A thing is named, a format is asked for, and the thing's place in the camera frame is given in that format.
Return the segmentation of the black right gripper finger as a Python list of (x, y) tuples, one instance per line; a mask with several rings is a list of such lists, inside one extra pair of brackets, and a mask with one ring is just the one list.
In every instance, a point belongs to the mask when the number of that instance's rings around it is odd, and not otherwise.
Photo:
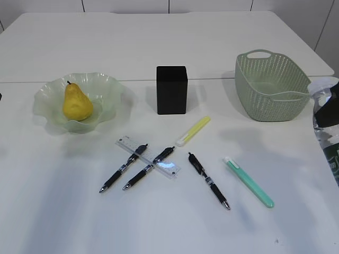
[(339, 82), (330, 88), (331, 99), (338, 99), (339, 97)]
[(338, 125), (338, 99), (329, 99), (317, 111), (317, 124), (320, 128)]

